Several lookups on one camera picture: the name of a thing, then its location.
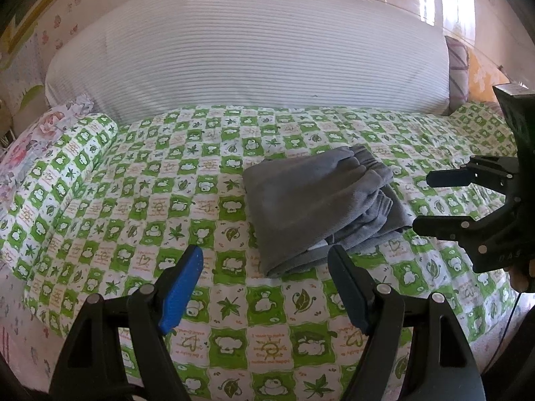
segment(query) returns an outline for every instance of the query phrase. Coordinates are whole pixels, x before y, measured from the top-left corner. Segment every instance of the gray folded cloth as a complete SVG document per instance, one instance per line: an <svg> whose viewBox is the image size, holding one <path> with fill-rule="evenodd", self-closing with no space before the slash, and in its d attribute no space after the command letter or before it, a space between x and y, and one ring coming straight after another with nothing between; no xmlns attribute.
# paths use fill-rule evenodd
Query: gray folded cloth
<svg viewBox="0 0 535 401"><path fill-rule="evenodd" d="M262 273L276 277L321 264L334 244L357 252L399 238L411 219L388 185L392 177L362 145L246 169Z"/></svg>

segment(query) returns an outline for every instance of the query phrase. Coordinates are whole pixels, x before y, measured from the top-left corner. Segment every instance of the bed mattress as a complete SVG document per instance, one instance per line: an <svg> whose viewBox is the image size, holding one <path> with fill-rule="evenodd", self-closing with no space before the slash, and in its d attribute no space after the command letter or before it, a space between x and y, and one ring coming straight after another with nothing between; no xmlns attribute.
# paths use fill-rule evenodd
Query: bed mattress
<svg viewBox="0 0 535 401"><path fill-rule="evenodd" d="M512 155L504 121L480 104L434 116L349 107L191 106L117 128L88 116L36 164L0 225L2 254L27 282L24 301L66 336L85 298L132 293L188 244L204 270L165 341L188 392L208 399L339 399L366 337L349 322L326 265L281 278L259 272L241 174L264 158L365 145L394 172L414 214L482 217L503 198L485 188L430 188L430 170L473 154ZM415 235L350 255L402 294L442 292L472 343L510 309L502 270L474 274L454 242ZM128 332L126 369L138 376ZM403 332L390 390L401 385Z"/></svg>

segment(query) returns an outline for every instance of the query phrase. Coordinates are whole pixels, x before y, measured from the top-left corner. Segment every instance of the pink floral bedding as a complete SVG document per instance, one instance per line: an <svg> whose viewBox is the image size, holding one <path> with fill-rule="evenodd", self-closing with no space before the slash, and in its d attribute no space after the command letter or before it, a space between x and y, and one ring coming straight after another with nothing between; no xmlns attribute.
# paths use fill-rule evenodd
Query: pink floral bedding
<svg viewBox="0 0 535 401"><path fill-rule="evenodd" d="M0 163L0 219L13 203L13 198L31 166L80 117L90 113L93 102L80 95L67 104L55 106L30 125L10 146Z"/></svg>

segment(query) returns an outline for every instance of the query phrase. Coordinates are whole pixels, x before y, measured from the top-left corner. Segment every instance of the cable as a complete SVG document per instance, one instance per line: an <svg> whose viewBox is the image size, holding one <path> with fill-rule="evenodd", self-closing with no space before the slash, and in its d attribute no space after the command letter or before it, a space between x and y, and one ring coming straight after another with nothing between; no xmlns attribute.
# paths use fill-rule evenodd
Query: cable
<svg viewBox="0 0 535 401"><path fill-rule="evenodd" d="M513 309L511 310L511 314L509 315L509 320L507 321L507 324L505 326L504 334L502 334L502 337L500 341L498 342L498 346L496 347L496 351L494 351L494 354L492 355L491 359L487 363L487 366L485 366L485 369L481 373L481 375L485 374L489 368L492 365L492 362L494 361L494 358L498 354L498 351L500 351L502 343L504 343L505 335L507 334L507 329L509 329L509 325L511 324L511 320L513 319L513 314L515 313L516 305L518 304L518 301L520 300L520 296L522 295L521 292L518 293L518 297L516 297L515 304L513 304Z"/></svg>

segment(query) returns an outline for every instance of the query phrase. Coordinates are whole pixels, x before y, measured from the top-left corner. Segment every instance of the blue gripper pad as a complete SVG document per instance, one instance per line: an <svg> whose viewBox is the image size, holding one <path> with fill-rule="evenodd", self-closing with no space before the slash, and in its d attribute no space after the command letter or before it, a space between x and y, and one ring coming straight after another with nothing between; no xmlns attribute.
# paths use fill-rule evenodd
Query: blue gripper pad
<svg viewBox="0 0 535 401"><path fill-rule="evenodd" d="M164 335L169 333L173 327L178 326L180 323L184 310L186 310L186 306L189 302L189 298L197 284L197 280L199 280L202 269L202 250L195 246L192 255L189 257L186 265L171 286L169 293L164 298L162 318L159 322L159 327Z"/></svg>

